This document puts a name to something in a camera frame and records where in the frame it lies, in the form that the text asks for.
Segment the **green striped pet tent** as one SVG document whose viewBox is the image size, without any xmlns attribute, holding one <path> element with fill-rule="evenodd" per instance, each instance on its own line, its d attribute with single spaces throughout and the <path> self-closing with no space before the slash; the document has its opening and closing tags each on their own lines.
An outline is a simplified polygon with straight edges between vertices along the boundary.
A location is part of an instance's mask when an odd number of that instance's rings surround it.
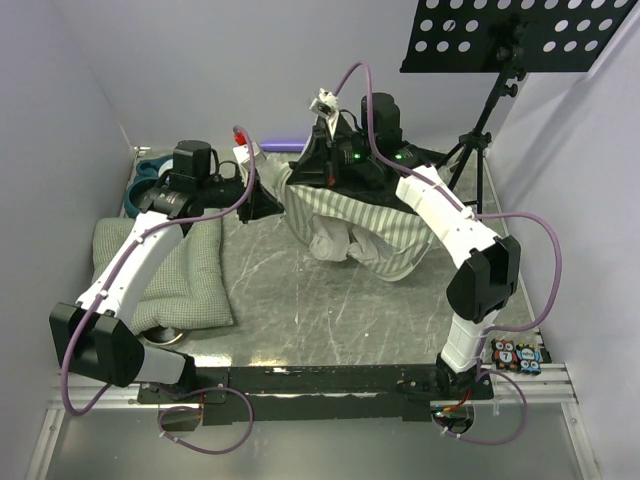
<svg viewBox="0 0 640 480">
<path fill-rule="evenodd" d="M 430 249 L 434 234 L 415 215 L 367 204 L 332 190 L 289 185 L 291 165 L 273 160 L 267 189 L 284 206 L 296 240 L 320 261 L 355 260 L 386 282 L 408 276 Z"/>
</svg>

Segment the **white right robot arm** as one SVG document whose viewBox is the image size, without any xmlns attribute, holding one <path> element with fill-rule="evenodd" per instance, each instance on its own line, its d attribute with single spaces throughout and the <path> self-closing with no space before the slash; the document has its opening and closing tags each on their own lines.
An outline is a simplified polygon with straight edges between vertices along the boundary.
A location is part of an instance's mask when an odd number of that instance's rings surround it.
<svg viewBox="0 0 640 480">
<path fill-rule="evenodd" d="M 480 222 L 419 153 L 401 153 L 399 139 L 388 147 L 393 159 L 379 151 L 374 98 L 373 93 L 365 96 L 365 120 L 348 129 L 337 96 L 320 90 L 312 109 L 323 118 L 329 137 L 325 183 L 371 205 L 411 208 L 448 251 L 457 268 L 446 291 L 454 315 L 440 354 L 447 367 L 438 371 L 436 385 L 445 397 L 458 398 L 471 386 L 469 370 L 480 361 L 489 327 L 516 290 L 521 247 Z"/>
</svg>

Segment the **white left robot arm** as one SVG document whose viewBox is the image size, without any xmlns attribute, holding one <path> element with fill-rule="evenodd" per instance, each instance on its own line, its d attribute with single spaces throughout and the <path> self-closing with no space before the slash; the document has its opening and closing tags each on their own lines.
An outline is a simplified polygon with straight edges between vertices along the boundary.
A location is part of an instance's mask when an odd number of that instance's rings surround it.
<svg viewBox="0 0 640 480">
<path fill-rule="evenodd" d="M 232 178 L 216 180 L 210 171 L 217 155 L 210 144 L 184 140 L 173 152 L 173 167 L 147 190 L 124 244 L 97 280 L 72 304 L 58 303 L 49 316 L 60 384 L 72 374 L 106 386 L 159 383 L 176 402 L 197 390 L 194 359 L 147 347 L 131 324 L 143 293 L 161 264 L 199 222 L 235 213 L 244 221 L 265 216 L 272 200 L 261 188 L 260 147 L 237 132 Z"/>
</svg>

